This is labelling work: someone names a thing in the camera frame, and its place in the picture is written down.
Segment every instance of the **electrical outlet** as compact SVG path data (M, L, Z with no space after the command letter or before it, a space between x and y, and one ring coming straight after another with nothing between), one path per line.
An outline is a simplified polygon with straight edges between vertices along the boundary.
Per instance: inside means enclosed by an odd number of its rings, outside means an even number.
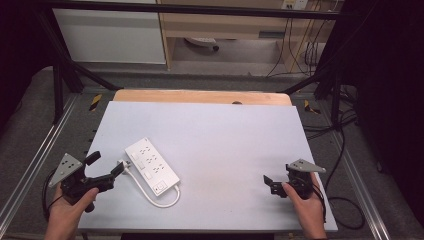
M180 182L149 139L141 139L127 147L125 152L156 196Z
M296 3L293 6L294 10L305 10L308 0L296 0Z
M284 0L281 9L293 10L296 0Z

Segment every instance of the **gray carpet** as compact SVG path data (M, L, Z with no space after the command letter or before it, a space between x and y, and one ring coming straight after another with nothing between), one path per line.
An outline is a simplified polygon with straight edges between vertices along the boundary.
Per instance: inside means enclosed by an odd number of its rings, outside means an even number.
M204 90L256 90L274 92L291 86L295 79L265 79L263 77L236 76L184 76L172 74L112 74L104 73L105 79L128 88L166 88L166 89L204 89ZM91 86L97 86L86 80ZM54 144L40 173L36 177L30 191L11 222L7 234L33 233L43 234L46 223L43 219L40 197L42 183L48 172L57 166L65 152L76 158L84 158L90 147L90 139L95 136L95 130L100 123L106 104L113 98L113 93L104 93L95 112L88 111L95 93L84 93L79 96L76 108L72 112L63 132ZM298 107L301 121L305 125L327 125L322 114L304 110L304 101L292 97L293 104ZM311 101L314 108L319 105ZM38 74L28 89L22 101L22 107L11 118L0 139L0 167L2 193L11 193L18 183L20 176L41 145L48 133L53 120L53 95L51 74ZM354 124L345 128L347 147L360 170L361 176L367 183L379 213L393 239L424 239L422 227L417 223L411 210L405 204L396 184L389 175L380 174L376 170L375 160L367 147L366 140L359 126ZM323 135L309 141L312 154L318 165L331 169L339 152L331 134ZM340 196L357 202L351 183L346 177L343 165L337 169L328 189L329 196ZM9 194L2 194L1 205L4 205ZM350 205L335 202L333 212L336 218L350 225L360 222L360 215ZM359 230L349 230L339 226L339 231L329 233L332 239L373 239L373 234L367 224ZM287 239L288 233L283 233L282 239Z

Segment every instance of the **gray floor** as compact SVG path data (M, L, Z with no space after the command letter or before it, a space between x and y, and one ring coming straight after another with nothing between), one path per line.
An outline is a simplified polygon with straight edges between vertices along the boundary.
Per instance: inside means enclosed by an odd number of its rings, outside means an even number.
M265 78L278 59L278 48L272 41L219 40L220 50L196 47L180 39L176 45L173 68L166 70L163 66L113 66L99 67L99 75L106 80L129 88L164 88L164 89L204 89L275 92L283 90L306 76L304 74L279 75ZM303 70L307 67L300 63ZM273 73L284 72L280 64ZM77 96L76 107L70 115L62 133L40 168L39 174L28 190L22 204L10 222L6 235L21 234L27 239L40 238L46 223L42 216L40 196L41 186L48 172L57 166L64 152L76 158L83 158L84 151L90 147L90 139L101 120L106 104L113 98L113 92L102 91L102 99L94 112L88 111L98 84L84 79L88 91ZM328 106L327 101L314 101L310 94L312 84L300 93L291 96L293 104L298 107L304 125L327 125L323 114L304 110L307 99L313 108ZM22 100L21 107L12 116L0 136L0 206L5 206L21 176L25 173L31 160L43 143L52 127L53 120L52 76L49 71L37 74ZM375 159L368 148L360 126L351 124L345 128L347 149L357 166L360 176L374 200L377 210L392 239L424 239L423 228L415 220L396 183L390 175L378 173ZM339 151L332 134L326 134L309 141L312 154L318 165L332 169ZM325 181L328 176L322 175ZM357 202L352 184L341 164L327 191L329 196L340 196ZM335 202L332 206L336 218L342 222L356 225L359 214L352 205ZM329 233L330 238L338 239L374 239L366 224L359 230L349 230L339 226L339 231ZM282 233L280 239L288 239L289 233Z

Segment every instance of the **white cable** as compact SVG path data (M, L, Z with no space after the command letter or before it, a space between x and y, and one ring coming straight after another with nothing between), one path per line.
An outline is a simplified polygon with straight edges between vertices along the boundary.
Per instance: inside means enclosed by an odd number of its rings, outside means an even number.
M336 0L336 5L334 5L334 7L333 7L333 12L336 11L337 4L339 4L339 0Z
M140 183L138 182L138 180L135 178L135 176L131 173L131 171L128 169L128 167L125 167L125 172L126 173L128 173L133 179L134 179L134 181L135 181L135 183L137 183L137 186L140 188L140 190L141 190L141 192L143 192L143 194L144 194L144 196L146 196L146 198L147 198L147 200L149 200L149 202L151 203L151 204L153 204L153 205L155 205L156 207L158 207L158 208L167 208L167 207L171 207L171 206L173 206L173 205L175 205L177 202L178 202L178 200L180 199L180 195L181 195L181 193L180 193L180 189L178 188L178 186L177 185L175 185L174 186L174 188L175 188L175 190L177 191L177 198L172 202L172 203L170 203L170 204L166 204L166 205L161 205L161 204L158 204L158 203L156 203L156 202L154 202L150 197L149 197L149 195L147 195L147 193L144 191L144 189L143 189L143 187L140 185Z

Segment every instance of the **yellow tape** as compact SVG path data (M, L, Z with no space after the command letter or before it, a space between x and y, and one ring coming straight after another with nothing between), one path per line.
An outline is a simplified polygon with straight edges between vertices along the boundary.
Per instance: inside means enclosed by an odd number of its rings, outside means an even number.
M101 98L102 98L102 95L101 94L97 94L94 97L93 102L91 102L90 109L88 109L88 111L91 111L91 112L95 111L96 110L96 107L97 107L97 104L99 104L99 101L100 101Z
M315 113L315 114L321 114L321 111L320 111L320 110L318 110L318 109L313 109L313 108L311 108L311 107L309 106L309 101L308 101L308 100L305 100L305 111L313 112L313 113Z

